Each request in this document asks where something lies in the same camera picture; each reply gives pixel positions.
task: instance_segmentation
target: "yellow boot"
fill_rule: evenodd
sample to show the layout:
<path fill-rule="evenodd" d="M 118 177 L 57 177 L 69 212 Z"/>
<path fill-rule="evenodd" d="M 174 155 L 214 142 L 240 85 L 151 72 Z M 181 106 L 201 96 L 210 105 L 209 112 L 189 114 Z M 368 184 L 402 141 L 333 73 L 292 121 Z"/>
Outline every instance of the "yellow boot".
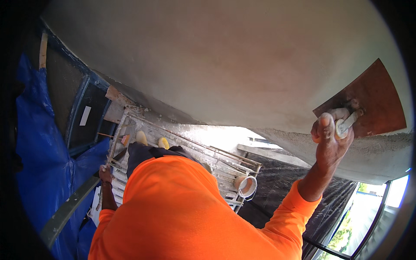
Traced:
<path fill-rule="evenodd" d="M 169 143 L 168 140 L 166 140 L 165 137 L 159 138 L 159 141 L 157 142 L 157 145 L 159 148 L 165 148 L 166 150 L 169 149 Z"/>
<path fill-rule="evenodd" d="M 136 142 L 147 145 L 146 135 L 144 134 L 144 132 L 142 130 L 137 131 L 137 133 L 136 133 Z"/>

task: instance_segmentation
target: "dark pants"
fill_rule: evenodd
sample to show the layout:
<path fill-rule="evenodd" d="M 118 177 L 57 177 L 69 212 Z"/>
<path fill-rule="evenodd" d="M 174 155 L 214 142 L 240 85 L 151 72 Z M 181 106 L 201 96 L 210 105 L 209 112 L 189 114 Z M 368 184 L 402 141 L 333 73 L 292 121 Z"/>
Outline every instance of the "dark pants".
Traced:
<path fill-rule="evenodd" d="M 169 150 L 166 150 L 165 148 L 151 147 L 139 142 L 134 142 L 132 144 L 129 144 L 127 178 L 130 178 L 130 175 L 133 173 L 133 170 L 142 162 L 153 157 L 163 157 L 164 155 L 182 156 L 201 164 L 197 159 L 193 158 L 191 154 L 189 154 L 180 146 L 172 146 L 171 148 L 169 148 Z"/>

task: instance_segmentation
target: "orange shirt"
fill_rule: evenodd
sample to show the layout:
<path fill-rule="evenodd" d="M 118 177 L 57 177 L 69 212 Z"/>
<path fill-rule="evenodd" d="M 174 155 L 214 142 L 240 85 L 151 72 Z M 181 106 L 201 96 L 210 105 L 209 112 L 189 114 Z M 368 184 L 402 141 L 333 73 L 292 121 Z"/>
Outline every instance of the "orange shirt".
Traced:
<path fill-rule="evenodd" d="M 149 159 L 133 171 L 123 205 L 101 211 L 89 259 L 300 259 L 305 224 L 321 199 L 305 201 L 298 182 L 257 229 L 230 208 L 200 164 Z"/>

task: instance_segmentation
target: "hand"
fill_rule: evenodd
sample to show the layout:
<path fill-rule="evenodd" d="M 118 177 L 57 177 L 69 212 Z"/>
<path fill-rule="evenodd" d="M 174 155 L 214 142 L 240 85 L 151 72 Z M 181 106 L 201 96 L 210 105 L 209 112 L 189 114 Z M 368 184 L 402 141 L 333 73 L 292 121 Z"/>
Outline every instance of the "hand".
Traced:
<path fill-rule="evenodd" d="M 100 179 L 102 182 L 108 181 L 111 183 L 113 181 L 113 177 L 110 171 L 110 164 L 101 165 L 99 171 Z"/>
<path fill-rule="evenodd" d="M 312 127 L 312 138 L 320 137 L 321 139 L 316 149 L 316 164 L 322 174 L 335 172 L 354 140 L 352 127 L 348 129 L 348 134 L 344 139 L 335 139 L 335 121 L 345 120 L 348 116 L 349 112 L 346 108 L 333 109 L 329 113 L 323 113 Z"/>

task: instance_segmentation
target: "small bucket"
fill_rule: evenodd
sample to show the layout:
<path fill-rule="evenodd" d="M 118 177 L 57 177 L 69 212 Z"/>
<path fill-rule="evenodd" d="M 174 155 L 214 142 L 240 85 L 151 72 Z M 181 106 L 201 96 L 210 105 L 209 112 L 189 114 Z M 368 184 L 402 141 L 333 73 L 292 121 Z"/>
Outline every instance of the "small bucket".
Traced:
<path fill-rule="evenodd" d="M 237 177 L 234 181 L 234 187 L 238 190 L 238 195 L 243 198 L 248 198 L 257 190 L 257 180 L 253 176 Z"/>

